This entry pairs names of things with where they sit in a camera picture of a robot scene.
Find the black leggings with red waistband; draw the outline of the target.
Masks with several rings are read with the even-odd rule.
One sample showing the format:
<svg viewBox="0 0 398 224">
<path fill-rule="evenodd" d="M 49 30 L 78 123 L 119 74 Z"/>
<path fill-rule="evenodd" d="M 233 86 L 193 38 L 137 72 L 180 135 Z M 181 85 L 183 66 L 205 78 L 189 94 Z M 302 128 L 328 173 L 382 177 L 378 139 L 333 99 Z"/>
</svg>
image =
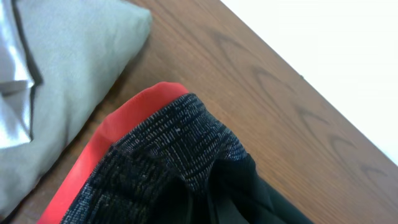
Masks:
<svg viewBox="0 0 398 224">
<path fill-rule="evenodd" d="M 179 83 L 100 124 L 41 223 L 308 223 L 260 178 L 239 139 Z"/>
</svg>

